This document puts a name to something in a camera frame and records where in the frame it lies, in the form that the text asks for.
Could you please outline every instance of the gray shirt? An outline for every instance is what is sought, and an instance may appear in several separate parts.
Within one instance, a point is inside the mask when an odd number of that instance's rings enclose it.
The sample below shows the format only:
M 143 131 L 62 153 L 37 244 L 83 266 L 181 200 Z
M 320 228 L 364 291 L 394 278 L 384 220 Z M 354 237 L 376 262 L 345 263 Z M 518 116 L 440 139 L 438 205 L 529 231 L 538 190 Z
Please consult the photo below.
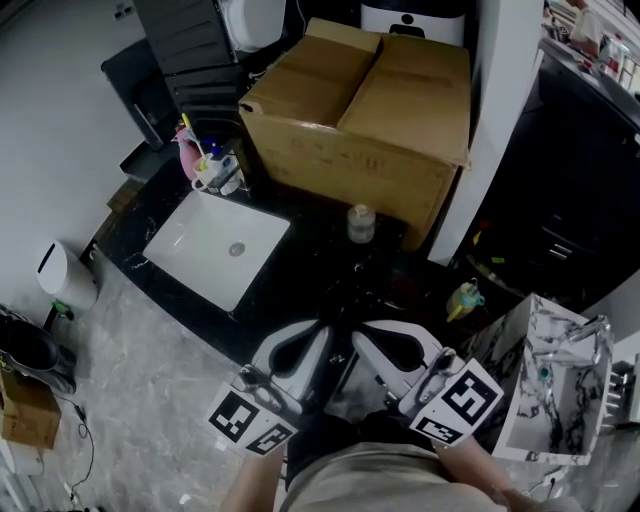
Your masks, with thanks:
M 438 458 L 410 445 L 360 443 L 311 464 L 292 482 L 282 512 L 505 512 L 489 497 L 449 482 Z M 530 512 L 582 512 L 575 500 L 540 503 Z

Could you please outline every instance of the toothbrush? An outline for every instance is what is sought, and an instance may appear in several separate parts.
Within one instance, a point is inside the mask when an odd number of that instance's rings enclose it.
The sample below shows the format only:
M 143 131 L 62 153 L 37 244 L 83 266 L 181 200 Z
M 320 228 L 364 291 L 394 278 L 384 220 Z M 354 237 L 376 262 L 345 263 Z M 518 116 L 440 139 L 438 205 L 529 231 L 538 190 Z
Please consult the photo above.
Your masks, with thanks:
M 202 150 L 202 144 L 200 144 L 200 141 L 198 140 L 198 138 L 196 137 L 196 134 L 193 133 L 193 128 L 191 127 L 191 121 L 189 121 L 189 118 L 187 117 L 187 114 L 185 114 L 184 112 L 182 113 L 182 120 L 184 121 L 184 125 L 187 127 L 187 130 L 189 130 L 189 132 L 191 132 L 192 140 L 196 143 L 196 146 L 198 146 L 198 149 L 200 150 L 200 154 L 202 155 L 202 160 L 200 160 L 200 170 L 201 171 L 206 171 L 207 170 L 207 157 L 204 154 L 204 151 Z

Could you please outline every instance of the white sink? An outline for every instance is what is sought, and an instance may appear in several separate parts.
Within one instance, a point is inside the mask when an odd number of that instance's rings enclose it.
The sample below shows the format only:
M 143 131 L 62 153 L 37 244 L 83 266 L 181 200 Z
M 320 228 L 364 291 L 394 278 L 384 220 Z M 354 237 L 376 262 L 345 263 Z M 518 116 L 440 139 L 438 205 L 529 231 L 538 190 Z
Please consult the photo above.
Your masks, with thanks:
M 143 256 L 225 311 L 233 311 L 289 227 L 273 215 L 191 192 Z

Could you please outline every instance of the pink bottle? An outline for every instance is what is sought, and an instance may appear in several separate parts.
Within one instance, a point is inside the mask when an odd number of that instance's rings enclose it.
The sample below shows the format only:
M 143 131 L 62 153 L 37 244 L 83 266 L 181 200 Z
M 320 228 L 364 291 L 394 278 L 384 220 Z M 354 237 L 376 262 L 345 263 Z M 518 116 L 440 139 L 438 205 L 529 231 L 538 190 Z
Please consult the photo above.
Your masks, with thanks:
M 185 127 L 176 133 L 176 137 L 173 140 L 176 141 L 180 147 L 180 162 L 182 162 L 184 173 L 187 175 L 187 178 L 189 178 L 189 181 L 193 181 L 197 177 L 193 171 L 193 165 L 200 158 L 200 152 L 193 142 L 187 140 L 188 135 L 189 130 Z

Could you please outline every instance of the clear jar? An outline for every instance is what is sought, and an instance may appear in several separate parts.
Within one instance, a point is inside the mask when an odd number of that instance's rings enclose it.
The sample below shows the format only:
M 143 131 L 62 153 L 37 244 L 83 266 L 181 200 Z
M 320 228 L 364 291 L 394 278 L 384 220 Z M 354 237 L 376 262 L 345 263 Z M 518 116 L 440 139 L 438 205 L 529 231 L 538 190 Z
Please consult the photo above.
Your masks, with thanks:
M 356 244 L 367 244 L 376 232 L 376 212 L 364 204 L 358 204 L 347 214 L 349 238 Z

